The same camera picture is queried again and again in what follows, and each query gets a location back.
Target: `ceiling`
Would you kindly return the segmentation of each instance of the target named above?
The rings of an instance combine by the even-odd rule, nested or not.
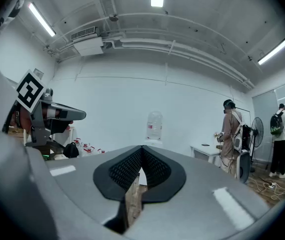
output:
[[[28,9],[33,2],[55,30],[50,35]],[[117,13],[119,20],[100,20]],[[18,19],[55,56],[66,59],[75,49],[60,53],[71,34],[91,26],[102,36],[119,32],[127,38],[173,41],[204,51],[226,62],[255,85],[285,66],[285,49],[259,66],[257,61],[285,38],[285,12],[274,0],[25,0]]]

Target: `backpack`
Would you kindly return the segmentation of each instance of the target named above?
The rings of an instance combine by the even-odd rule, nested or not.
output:
[[[280,134],[282,134],[284,125],[283,125],[283,119],[282,119],[283,112],[280,112],[279,114],[274,114],[270,119],[270,133],[271,135],[276,135],[276,137],[279,137]]]
[[[242,150],[250,150],[250,138],[251,138],[251,128],[241,119],[239,118],[238,114],[234,111],[231,112],[234,117],[239,122],[239,125],[236,129],[234,135],[231,136],[233,148],[237,150],[239,153]]]
[[[79,151],[78,148],[76,147],[76,144],[74,142],[68,144],[64,150],[63,150],[63,154],[67,157],[67,158],[76,158],[79,156]]]

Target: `white shirt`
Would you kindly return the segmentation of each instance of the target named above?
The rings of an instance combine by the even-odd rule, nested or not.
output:
[[[274,137],[274,141],[285,141],[285,110],[280,109],[277,111],[276,114],[279,114],[280,112],[282,112],[281,119],[282,119],[283,130],[279,137],[276,136]]]

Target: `black pants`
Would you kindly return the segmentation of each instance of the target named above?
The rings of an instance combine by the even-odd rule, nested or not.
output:
[[[281,174],[285,173],[285,140],[276,140],[273,145],[270,171],[275,173],[277,169]]]

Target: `man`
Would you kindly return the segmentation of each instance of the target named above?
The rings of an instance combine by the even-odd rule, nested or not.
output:
[[[282,112],[281,120],[283,129],[279,136],[274,137],[272,162],[269,177],[276,176],[277,168],[279,168],[279,178],[285,179],[285,105],[279,104],[279,110],[276,114]]]
[[[239,111],[236,111],[236,105],[231,99],[227,99],[223,103],[224,107],[224,119],[222,125],[222,132],[218,135],[218,142],[223,142],[222,151],[220,154],[221,165],[226,173],[235,176],[237,157],[240,155],[237,150],[234,149],[232,136],[236,133],[239,122],[232,112],[238,115],[240,121],[243,120],[243,116]]]

